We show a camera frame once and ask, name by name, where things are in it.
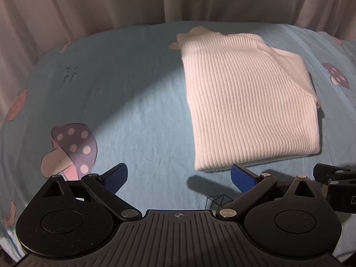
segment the beige curtain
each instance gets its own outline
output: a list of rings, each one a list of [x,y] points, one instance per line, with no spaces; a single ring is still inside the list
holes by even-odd
[[[181,20],[290,23],[356,39],[356,0],[0,0],[0,122],[45,52],[116,27]]]

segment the purple mushroom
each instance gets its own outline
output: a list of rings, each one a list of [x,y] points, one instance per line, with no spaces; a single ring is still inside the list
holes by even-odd
[[[329,63],[323,63],[323,66],[330,73],[333,84],[350,88],[350,85],[348,84],[348,79],[339,69]]]
[[[97,158],[97,143],[90,129],[73,123],[53,127],[54,150],[42,158],[41,173],[45,178],[63,172],[68,180],[81,179],[91,172]]]

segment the ribbed knit texture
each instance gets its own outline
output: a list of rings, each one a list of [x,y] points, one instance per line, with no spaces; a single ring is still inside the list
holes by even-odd
[[[317,153],[318,97],[302,57],[254,34],[178,34],[196,170]]]

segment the mushroom print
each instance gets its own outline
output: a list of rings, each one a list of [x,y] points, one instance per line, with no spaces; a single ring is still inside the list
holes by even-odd
[[[20,113],[24,107],[24,103],[27,97],[27,89],[25,88],[20,95],[16,95],[14,104],[11,106],[8,112],[8,121],[13,121],[15,117]]]
[[[177,42],[177,41],[176,41],[176,42],[172,42],[172,43],[170,44],[170,49],[171,49],[171,50],[180,50],[180,49],[179,49],[178,42]]]
[[[3,219],[5,227],[11,227],[15,224],[15,214],[16,214],[16,206],[13,201],[10,201],[10,210],[8,212],[8,217]]]
[[[323,63],[323,66],[330,73],[333,84],[350,88],[348,84],[348,79],[345,77],[344,74],[342,74],[342,72],[339,69],[337,69],[334,65],[329,63]]]
[[[318,33],[323,33],[323,34],[326,34],[326,35],[329,35],[328,33],[324,32],[324,31],[320,31]],[[342,41],[340,39],[337,39],[336,37],[332,36],[332,38],[339,44],[339,45],[342,45]]]
[[[63,172],[67,180],[80,180],[91,172],[97,158],[97,142],[86,125],[55,126],[51,136],[54,150],[43,156],[40,167],[45,178]]]

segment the bed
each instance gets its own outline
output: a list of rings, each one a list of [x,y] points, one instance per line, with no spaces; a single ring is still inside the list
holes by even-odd
[[[44,55],[1,128],[0,245],[13,259],[24,255],[16,220],[46,181],[47,155],[61,160],[57,150],[65,147],[75,152],[80,146],[91,155],[87,162],[72,158],[77,173],[62,162],[58,172],[67,179],[126,163],[129,177],[117,195],[143,214],[149,208],[216,211],[241,194],[228,171],[194,169],[183,64],[180,51],[170,47],[194,26],[254,33],[271,47],[301,55],[321,101],[320,153],[250,170],[292,180],[298,174],[312,178],[316,163],[355,167],[356,42],[264,23],[171,22],[95,34]],[[78,145],[80,138],[88,144]],[[66,146],[59,145],[66,139]],[[356,251],[356,216],[338,215],[343,231],[334,256],[343,261]]]

